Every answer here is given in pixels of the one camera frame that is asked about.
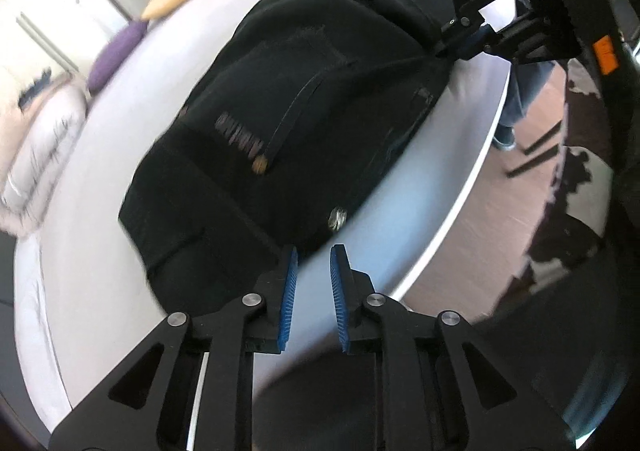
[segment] jeans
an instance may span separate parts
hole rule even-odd
[[[527,110],[546,84],[555,61],[511,65],[509,87],[498,124],[513,127],[526,117]]]

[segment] white bedsheet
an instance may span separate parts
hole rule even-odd
[[[165,315],[118,211],[145,152],[257,1],[192,0],[149,31],[92,108],[40,231],[39,280],[33,261],[20,267],[29,268],[33,284],[24,308],[38,319],[17,331],[20,364],[50,429],[62,419],[67,398],[78,404]],[[502,0],[486,17],[501,27],[513,15],[513,0]],[[415,281],[478,174],[508,72],[507,62],[485,54],[456,64],[449,87],[395,167],[335,240],[300,269],[287,352],[256,355],[257,389],[334,329],[333,243],[347,246],[353,267],[368,272],[378,290],[401,297]],[[37,238],[18,243],[17,261],[33,258],[34,243]],[[17,281],[25,279],[20,269]],[[59,374],[66,396],[59,387],[43,388],[39,373],[56,384]]]

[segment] jacket pocket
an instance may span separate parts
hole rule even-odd
[[[292,141],[291,134],[324,77],[347,64],[322,28],[304,28],[262,42],[218,73],[183,121],[214,138],[222,136],[244,153],[254,173],[263,173],[284,144]],[[313,124],[305,127],[310,130]]]

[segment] purple pillow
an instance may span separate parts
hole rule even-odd
[[[129,22],[129,25],[111,38],[111,41],[98,54],[86,82],[92,96],[105,87],[111,76],[138,46],[145,37],[148,26],[149,22]]]

